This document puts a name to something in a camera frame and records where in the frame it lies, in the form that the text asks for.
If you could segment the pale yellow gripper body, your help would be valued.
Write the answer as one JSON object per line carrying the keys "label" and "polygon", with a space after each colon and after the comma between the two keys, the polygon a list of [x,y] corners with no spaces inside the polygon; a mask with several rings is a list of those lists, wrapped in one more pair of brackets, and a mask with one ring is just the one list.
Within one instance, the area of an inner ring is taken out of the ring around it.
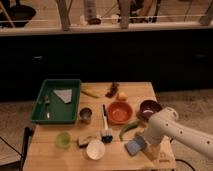
{"label": "pale yellow gripper body", "polygon": [[142,146],[143,153],[149,160],[156,160],[160,153],[159,144],[151,144],[144,137],[141,132],[136,132],[135,137],[139,139],[139,143]]}

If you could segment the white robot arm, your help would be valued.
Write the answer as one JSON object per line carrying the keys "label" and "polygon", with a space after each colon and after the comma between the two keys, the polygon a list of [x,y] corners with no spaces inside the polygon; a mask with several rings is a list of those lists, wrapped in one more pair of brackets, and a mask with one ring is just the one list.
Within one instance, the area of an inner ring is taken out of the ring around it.
{"label": "white robot arm", "polygon": [[138,117],[148,122],[142,133],[148,144],[160,144],[167,136],[213,160],[213,135],[179,124],[179,115],[173,108],[165,107],[158,112],[145,109]]}

